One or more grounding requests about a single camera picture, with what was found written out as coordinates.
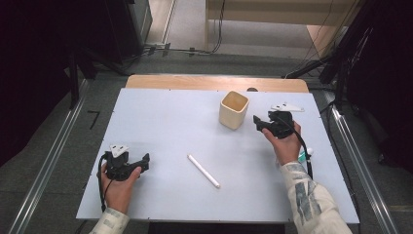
white sleeve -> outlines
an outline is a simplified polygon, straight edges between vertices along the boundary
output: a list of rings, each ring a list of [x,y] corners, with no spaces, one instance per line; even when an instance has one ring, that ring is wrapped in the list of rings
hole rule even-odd
[[[298,162],[281,167],[298,233],[352,233],[330,193]]]
[[[106,208],[91,234],[121,234],[124,232],[130,218],[114,209]]]

black controller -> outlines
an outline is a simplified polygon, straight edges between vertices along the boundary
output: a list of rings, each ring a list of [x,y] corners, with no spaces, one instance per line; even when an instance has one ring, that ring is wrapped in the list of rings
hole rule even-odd
[[[142,160],[136,163],[129,164],[129,152],[124,152],[119,157],[113,157],[112,152],[106,151],[107,169],[106,175],[110,179],[124,181],[129,178],[131,172],[137,167],[142,168],[141,173],[149,170],[149,154],[145,154]]]
[[[277,138],[285,138],[293,133],[292,129],[294,128],[294,122],[292,120],[291,112],[268,111],[268,117],[270,117],[270,120],[272,121],[271,123],[262,121],[255,115],[253,116],[257,131],[261,132],[262,129],[266,128]]]

white stick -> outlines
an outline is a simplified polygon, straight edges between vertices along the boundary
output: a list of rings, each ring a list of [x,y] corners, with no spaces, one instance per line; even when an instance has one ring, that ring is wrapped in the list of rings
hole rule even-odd
[[[199,164],[199,163],[197,162],[197,160],[195,160],[195,158],[192,157],[191,154],[188,154],[188,159],[207,177],[207,179],[209,179],[209,181],[210,181],[211,183],[213,183],[213,185],[214,185],[215,187],[217,187],[217,188],[220,188],[220,187],[221,187],[221,185],[218,183],[218,181],[216,181],[215,178],[213,178],[212,175],[210,175],[210,174],[207,172],[207,170],[205,170],[205,169],[203,168],[203,166],[201,166],[201,164]]]

hand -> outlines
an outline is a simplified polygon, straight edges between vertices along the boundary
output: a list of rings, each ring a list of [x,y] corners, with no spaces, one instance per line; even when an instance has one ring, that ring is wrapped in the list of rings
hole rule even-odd
[[[107,207],[125,215],[128,213],[128,207],[131,201],[131,189],[133,188],[134,182],[139,178],[141,170],[142,169],[140,167],[137,167],[133,170],[127,180],[113,180],[111,182],[111,179],[106,175],[106,164],[103,164],[100,176],[102,178],[103,194],[106,191],[107,186],[109,186],[106,191],[106,195],[104,195]]]
[[[294,129],[298,134],[301,134],[301,126],[294,122]],[[297,161],[300,153],[301,143],[296,134],[287,136],[286,138],[278,139],[268,130],[263,129],[262,133],[265,138],[273,144],[274,151],[281,165],[292,161]]]

beige cup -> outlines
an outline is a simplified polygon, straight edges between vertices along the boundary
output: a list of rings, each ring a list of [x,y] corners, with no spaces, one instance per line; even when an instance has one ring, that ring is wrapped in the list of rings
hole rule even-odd
[[[231,91],[221,100],[219,122],[230,129],[237,129],[244,121],[248,104],[248,97]]]

